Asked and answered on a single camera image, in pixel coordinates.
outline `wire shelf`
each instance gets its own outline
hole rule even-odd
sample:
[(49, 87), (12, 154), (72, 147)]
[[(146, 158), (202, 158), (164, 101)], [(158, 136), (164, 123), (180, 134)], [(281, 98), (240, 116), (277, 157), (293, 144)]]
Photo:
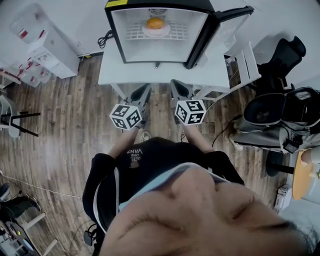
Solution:
[(143, 39), (167, 39), (167, 40), (188, 40), (188, 30), (186, 25), (176, 23), (176, 22), (168, 22), (170, 25), (170, 33), (162, 36), (162, 37), (150, 37), (143, 33), (142, 27), (146, 24), (146, 22), (136, 22), (132, 25), (129, 25), (126, 28), (125, 39), (126, 40), (143, 40)]

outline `orange object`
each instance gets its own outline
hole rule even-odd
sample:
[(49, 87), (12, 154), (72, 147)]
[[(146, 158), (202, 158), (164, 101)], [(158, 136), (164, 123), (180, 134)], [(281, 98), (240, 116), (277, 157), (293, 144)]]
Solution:
[(146, 21), (146, 27), (152, 30), (161, 29), (165, 25), (165, 21), (161, 18), (150, 18)]
[(292, 197), (295, 200), (301, 199), (307, 193), (313, 179), (314, 164), (302, 163), (302, 154), (303, 151), (300, 151), (293, 172)]

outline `white table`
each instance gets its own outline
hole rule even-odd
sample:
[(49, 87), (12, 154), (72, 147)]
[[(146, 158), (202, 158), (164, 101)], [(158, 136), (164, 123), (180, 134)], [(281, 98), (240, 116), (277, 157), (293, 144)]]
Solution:
[(182, 63), (163, 62), (158, 68), (151, 62), (124, 64), (116, 41), (109, 39), (104, 48), (98, 84), (111, 85), (123, 99), (126, 96), (119, 84), (169, 84), (171, 79), (228, 94), (230, 84), (224, 54), (211, 51), (207, 57), (204, 67), (197, 65), (192, 69), (186, 69)]

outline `mini fridge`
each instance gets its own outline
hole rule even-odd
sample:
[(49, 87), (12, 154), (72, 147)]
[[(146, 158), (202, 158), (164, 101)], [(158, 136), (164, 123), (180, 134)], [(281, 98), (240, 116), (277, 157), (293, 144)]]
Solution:
[[(187, 69), (213, 37), (227, 40), (253, 11), (251, 6), (215, 11), (210, 0), (110, 0), (105, 6), (124, 63), (175, 62)], [(150, 18), (162, 19), (163, 26), (148, 29)]]

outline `white cabinet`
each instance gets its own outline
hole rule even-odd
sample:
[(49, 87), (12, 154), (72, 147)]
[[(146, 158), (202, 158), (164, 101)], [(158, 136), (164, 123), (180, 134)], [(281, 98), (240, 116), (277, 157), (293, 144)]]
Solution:
[(78, 74), (80, 59), (53, 28), (30, 44), (28, 55), (61, 79)]

